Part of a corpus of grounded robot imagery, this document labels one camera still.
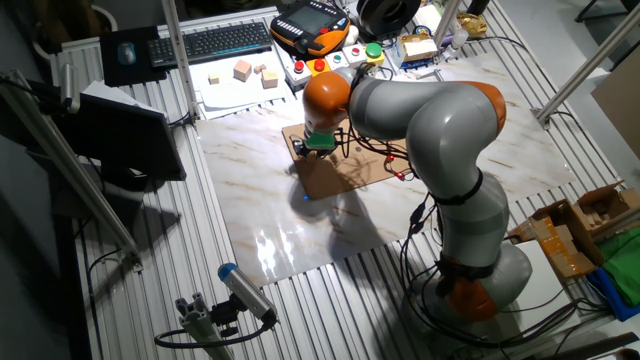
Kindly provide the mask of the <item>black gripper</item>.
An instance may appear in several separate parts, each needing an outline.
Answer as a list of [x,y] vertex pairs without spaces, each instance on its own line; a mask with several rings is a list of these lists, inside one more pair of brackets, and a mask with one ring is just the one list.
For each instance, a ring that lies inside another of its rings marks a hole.
[[304,141],[301,141],[301,140],[293,140],[292,147],[297,156],[299,157],[309,156],[310,159],[322,159],[336,150],[336,147],[310,148],[306,145]]

